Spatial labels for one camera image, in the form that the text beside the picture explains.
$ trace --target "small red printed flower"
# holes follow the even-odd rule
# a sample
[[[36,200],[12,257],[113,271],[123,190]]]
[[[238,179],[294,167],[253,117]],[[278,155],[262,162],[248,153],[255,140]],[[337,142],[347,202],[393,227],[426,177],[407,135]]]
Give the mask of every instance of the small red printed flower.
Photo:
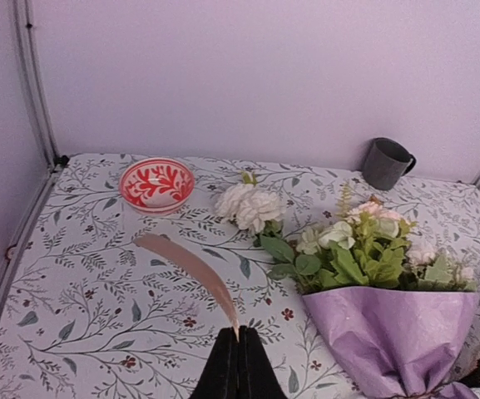
[[[321,368],[321,366],[323,366],[321,363],[318,363],[317,360],[314,360],[312,362],[312,365],[309,367],[311,368],[312,370],[315,370],[316,372],[319,371],[319,369]]]
[[[126,368],[131,368],[136,365],[136,359],[130,355],[127,355],[125,359],[123,359],[120,364],[125,366]]]
[[[86,299],[93,299],[94,294],[96,293],[95,289],[89,289],[84,293]]]
[[[193,318],[186,318],[183,323],[186,327],[193,328],[197,324],[197,321]]]
[[[288,308],[284,309],[281,313],[282,313],[282,316],[284,316],[284,320],[286,322],[288,322],[290,319],[294,317],[293,310]]]

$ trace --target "bowl rim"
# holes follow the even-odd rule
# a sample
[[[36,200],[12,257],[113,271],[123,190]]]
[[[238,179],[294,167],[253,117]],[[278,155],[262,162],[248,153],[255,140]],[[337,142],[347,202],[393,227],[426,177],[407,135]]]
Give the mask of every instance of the bowl rim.
[[[176,201],[175,203],[173,203],[171,205],[165,205],[165,206],[140,206],[140,205],[133,204],[130,200],[128,200],[127,197],[124,195],[124,192],[123,192],[123,187],[124,187],[123,183],[124,183],[127,175],[129,175],[134,170],[141,167],[143,164],[145,164],[147,162],[150,162],[150,161],[168,161],[168,162],[171,162],[172,164],[176,164],[176,166],[180,166],[182,169],[184,169],[188,174],[188,178],[190,180],[192,180],[193,183],[194,183],[191,186],[191,189],[188,192],[188,195],[180,201]],[[173,158],[163,157],[163,156],[145,158],[144,160],[139,160],[139,161],[135,162],[134,164],[129,165],[125,169],[123,174],[121,175],[121,177],[119,179],[119,182],[118,182],[118,185],[117,185],[117,190],[120,193],[121,197],[125,200],[125,202],[127,202],[133,208],[138,209],[142,212],[150,212],[150,211],[151,212],[166,212],[168,209],[174,209],[176,207],[182,206],[188,200],[188,198],[190,198],[194,189],[195,189],[195,176],[194,176],[193,172],[191,171],[191,169],[184,162],[181,162],[179,160],[175,160]]]

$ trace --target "mug handle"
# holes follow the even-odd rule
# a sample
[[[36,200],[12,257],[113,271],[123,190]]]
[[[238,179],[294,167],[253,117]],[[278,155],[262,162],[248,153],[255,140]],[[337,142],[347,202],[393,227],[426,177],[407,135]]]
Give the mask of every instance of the mug handle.
[[[409,156],[410,156],[411,160],[409,161],[409,165],[406,168],[406,170],[404,171],[403,176],[407,175],[413,169],[415,164],[417,164],[417,160],[415,159],[415,157],[411,154]]]

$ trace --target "table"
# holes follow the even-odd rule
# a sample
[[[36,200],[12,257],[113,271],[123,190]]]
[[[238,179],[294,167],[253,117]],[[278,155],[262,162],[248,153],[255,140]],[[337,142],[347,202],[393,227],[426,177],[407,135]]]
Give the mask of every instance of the table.
[[[123,170],[143,158],[76,155],[62,172],[4,305],[0,399],[190,395],[227,320],[196,281],[132,243],[144,232],[167,235],[223,278],[240,320],[260,333],[289,398],[361,397],[293,285],[266,277],[268,254],[214,215],[217,196],[240,181],[242,170],[254,171],[260,185],[280,193],[288,206],[286,234],[315,221],[333,223],[345,182],[355,204],[377,195],[417,220],[419,234],[471,264],[480,291],[480,192],[474,186],[405,177],[384,193],[358,172],[184,158],[195,173],[194,194],[179,213],[152,218],[117,192]],[[479,341],[480,308],[468,349]]]

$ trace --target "floral tablecloth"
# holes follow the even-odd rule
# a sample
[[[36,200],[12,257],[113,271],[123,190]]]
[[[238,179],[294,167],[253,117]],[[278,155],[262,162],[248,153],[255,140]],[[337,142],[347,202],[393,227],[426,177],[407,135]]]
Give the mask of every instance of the floral tablecloth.
[[[194,194],[180,212],[152,218],[117,191],[122,171],[143,158],[76,155],[62,172],[4,305],[0,399],[190,395],[227,320],[196,281],[132,243],[146,231],[167,235],[223,278],[289,398],[361,397],[293,286],[266,277],[269,256],[214,215],[216,196],[240,180],[241,170],[280,193],[286,234],[314,221],[333,223],[345,182],[356,204],[376,194],[417,220],[419,234],[472,265],[480,287],[480,193],[471,185],[406,177],[384,193],[357,172],[185,158],[197,180]],[[460,364],[479,341],[480,308]]]

